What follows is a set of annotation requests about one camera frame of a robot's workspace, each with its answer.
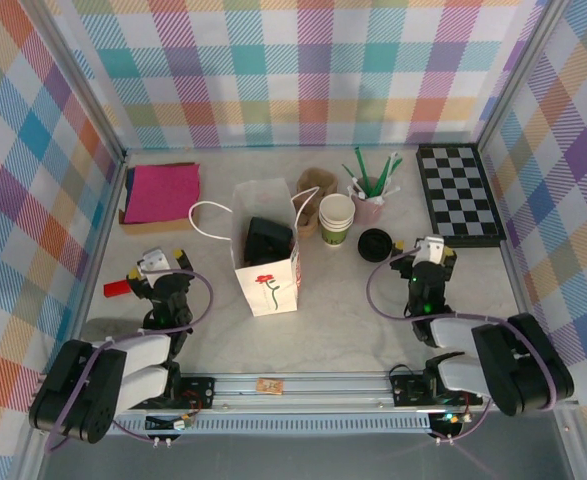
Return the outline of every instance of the white robot part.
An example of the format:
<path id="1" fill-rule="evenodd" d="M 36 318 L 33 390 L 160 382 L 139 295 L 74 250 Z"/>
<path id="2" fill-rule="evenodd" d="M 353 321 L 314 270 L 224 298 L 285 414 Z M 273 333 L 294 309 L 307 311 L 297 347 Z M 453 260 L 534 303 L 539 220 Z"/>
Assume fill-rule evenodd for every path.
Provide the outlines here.
<path id="1" fill-rule="evenodd" d="M 442 383 L 447 390 L 463 390 L 483 397 L 490 397 L 484 372 L 477 358 L 458 355 L 438 364 Z"/>
<path id="2" fill-rule="evenodd" d="M 148 398 L 164 393 L 169 371 L 160 366 L 146 367 L 122 379 L 117 397 L 115 415 L 118 415 Z"/>
<path id="3" fill-rule="evenodd" d="M 415 245 L 420 250 L 415 254 L 413 266 L 420 262 L 441 264 L 444 261 L 444 239 L 437 235 L 427 235 Z"/>
<path id="4" fill-rule="evenodd" d="M 155 281 L 162 276 L 153 275 L 153 274 L 145 274 L 142 271 L 151 272 L 151 271 L 160 271 L 160 270 L 168 270 L 171 268 L 168 258 L 164 255 L 164 252 L 161 248 L 154 248 L 142 254 L 142 260 L 138 263 L 137 269 L 140 272 L 142 277 L 146 277 L 149 282 L 149 285 L 153 287 L 155 285 Z"/>
<path id="5" fill-rule="evenodd" d="M 482 325 L 486 325 L 486 322 L 462 318 L 437 318 L 431 322 L 430 327 L 433 340 L 438 347 L 463 350 L 477 357 L 472 329 Z"/>
<path id="6" fill-rule="evenodd" d="M 169 356 L 171 337 L 168 335 L 148 335 L 118 342 L 118 350 L 126 352 L 124 373 L 126 377 L 151 365 L 164 363 Z"/>

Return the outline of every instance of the paper bag handle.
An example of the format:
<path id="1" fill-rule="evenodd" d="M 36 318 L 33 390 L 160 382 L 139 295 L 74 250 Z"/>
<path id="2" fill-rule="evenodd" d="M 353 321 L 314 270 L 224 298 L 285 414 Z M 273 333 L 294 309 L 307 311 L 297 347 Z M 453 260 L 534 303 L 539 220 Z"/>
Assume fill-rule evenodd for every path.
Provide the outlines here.
<path id="1" fill-rule="evenodd" d="M 297 194 L 295 194 L 295 195 L 293 195 L 291 197 L 291 202 L 292 202 L 293 200 L 295 200 L 300 195 L 304 195 L 305 193 L 313 192 L 311 195 L 309 195 L 309 198 L 307 198 L 304 201 L 304 203 L 300 207 L 300 210 L 297 212 L 297 215 L 295 216 L 295 227 L 296 228 L 297 228 L 297 222 L 300 221 L 300 215 L 302 215 L 302 211 L 304 210 L 304 207 L 306 207 L 306 204 L 311 201 L 311 198 L 313 198 L 313 195 L 315 195 L 319 191 L 320 191 L 320 187 L 312 187 L 312 188 L 309 188 L 308 190 L 304 190 L 303 192 L 297 193 Z"/>
<path id="2" fill-rule="evenodd" d="M 193 228 L 195 230 L 197 230 L 198 232 L 200 232 L 205 237 L 215 238 L 216 240 L 228 240 L 230 242 L 231 239 L 229 237 L 220 237 L 218 235 L 211 235 L 210 233 L 206 233 L 206 232 L 200 230 L 198 228 L 198 226 L 195 225 L 195 222 L 193 221 L 193 210 L 195 210 L 196 207 L 199 207 L 200 205 L 204 205 L 204 204 L 215 205 L 216 207 L 220 207 L 222 210 L 226 210 L 229 213 L 233 213 L 233 210 L 231 210 L 229 207 L 225 207 L 224 205 L 220 205 L 219 203 L 216 203 L 216 202 L 211 202 L 209 200 L 202 200 L 200 202 L 196 202 L 193 205 L 191 205 L 191 208 L 189 208 L 189 221 L 191 222 L 191 225 L 193 225 Z"/>

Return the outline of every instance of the white table surface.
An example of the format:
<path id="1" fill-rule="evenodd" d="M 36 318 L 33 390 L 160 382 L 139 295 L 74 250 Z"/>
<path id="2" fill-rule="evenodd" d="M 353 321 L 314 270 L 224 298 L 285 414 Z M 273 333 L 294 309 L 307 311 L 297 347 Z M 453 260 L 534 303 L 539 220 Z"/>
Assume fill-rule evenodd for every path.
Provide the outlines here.
<path id="1" fill-rule="evenodd" d="M 383 168 L 388 149 L 363 148 L 369 175 Z M 375 225 L 394 240 L 412 246 L 416 237 L 431 233 L 415 149 L 402 152 L 404 162 L 394 175 L 402 191 L 391 196 Z M 180 151 L 134 154 L 132 165 L 192 161 L 200 163 L 202 199 L 230 204 L 233 186 L 252 179 L 283 177 L 290 190 L 302 171 L 318 166 L 338 175 L 338 191 L 346 193 L 348 177 L 341 163 L 357 171 L 349 148 L 279 148 Z M 120 198 L 123 206 L 125 192 Z M 202 207 L 200 227 L 227 235 L 230 217 L 212 206 Z M 126 235 L 114 223 L 83 338 L 132 331 L 141 325 L 150 302 L 129 294 L 104 298 L 102 286 L 121 280 L 142 252 L 161 246 L 167 254 L 182 248 L 193 266 L 213 284 L 215 302 L 208 320 L 190 336 L 177 360 L 184 372 L 285 373 L 384 371 L 396 363 L 422 368 L 441 351 L 417 341 L 408 322 L 376 315 L 366 302 L 364 287 L 374 264 L 360 258 L 357 240 L 366 228 L 354 225 L 345 243 L 329 247 L 319 233 L 301 240 L 302 288 L 298 311 L 254 318 L 232 270 L 229 244 L 195 231 Z M 498 248 L 457 249 L 458 260 L 447 301 L 459 312 L 509 316 L 517 307 Z M 401 315 L 407 281 L 384 269 L 373 290 L 384 311 Z M 208 302 L 206 288 L 194 282 L 188 294 L 195 317 Z"/>

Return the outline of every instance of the pink paper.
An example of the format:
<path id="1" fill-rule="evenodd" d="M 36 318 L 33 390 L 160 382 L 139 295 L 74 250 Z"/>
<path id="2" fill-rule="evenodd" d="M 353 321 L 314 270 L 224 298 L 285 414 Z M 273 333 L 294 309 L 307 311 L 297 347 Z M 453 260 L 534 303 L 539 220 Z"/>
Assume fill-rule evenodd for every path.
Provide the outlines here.
<path id="1" fill-rule="evenodd" d="M 199 165 L 135 167 L 124 223 L 166 222 L 188 218 L 200 198 Z"/>

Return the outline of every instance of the chessboard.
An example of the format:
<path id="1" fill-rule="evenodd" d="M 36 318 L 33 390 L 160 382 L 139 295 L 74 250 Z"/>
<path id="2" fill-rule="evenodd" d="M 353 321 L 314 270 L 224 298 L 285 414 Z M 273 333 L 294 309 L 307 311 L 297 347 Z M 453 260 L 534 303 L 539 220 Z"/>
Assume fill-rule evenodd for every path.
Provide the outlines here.
<path id="1" fill-rule="evenodd" d="M 475 145 L 420 145 L 417 161 L 433 233 L 453 248 L 499 246 L 504 228 Z"/>

